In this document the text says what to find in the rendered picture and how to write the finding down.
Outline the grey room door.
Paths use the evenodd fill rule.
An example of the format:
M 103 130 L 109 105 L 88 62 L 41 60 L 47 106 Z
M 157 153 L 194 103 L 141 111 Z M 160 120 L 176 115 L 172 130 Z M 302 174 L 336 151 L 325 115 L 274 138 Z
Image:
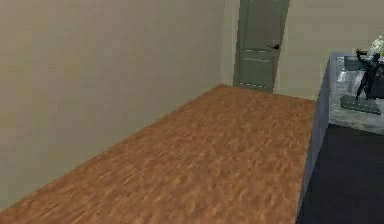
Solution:
M 240 0 L 233 85 L 273 92 L 290 0 Z M 268 45 L 280 45 L 274 50 Z

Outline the grey cabinet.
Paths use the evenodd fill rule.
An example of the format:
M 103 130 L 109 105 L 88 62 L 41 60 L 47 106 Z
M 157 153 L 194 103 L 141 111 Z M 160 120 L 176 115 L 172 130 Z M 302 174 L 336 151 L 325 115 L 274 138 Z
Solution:
M 361 75 L 354 56 L 330 54 L 295 224 L 384 224 L 384 98 L 357 100 Z

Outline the pale green vase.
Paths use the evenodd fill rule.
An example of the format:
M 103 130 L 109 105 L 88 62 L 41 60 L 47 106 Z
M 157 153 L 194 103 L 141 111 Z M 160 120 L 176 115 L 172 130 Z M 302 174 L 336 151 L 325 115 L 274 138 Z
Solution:
M 375 54 L 382 55 L 382 52 L 384 51 L 384 37 L 379 36 L 377 39 L 375 39 L 371 47 L 368 50 L 369 56 L 374 56 Z

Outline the black figure statue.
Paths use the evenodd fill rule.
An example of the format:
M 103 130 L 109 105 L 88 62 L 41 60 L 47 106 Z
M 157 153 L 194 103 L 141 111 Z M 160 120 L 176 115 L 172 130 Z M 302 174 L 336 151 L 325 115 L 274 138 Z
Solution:
M 359 67 L 353 84 L 359 86 L 354 95 L 341 97 L 340 103 L 344 109 L 380 115 L 376 99 L 384 99 L 384 62 L 379 60 L 379 53 L 366 59 L 367 55 L 366 51 L 356 50 Z

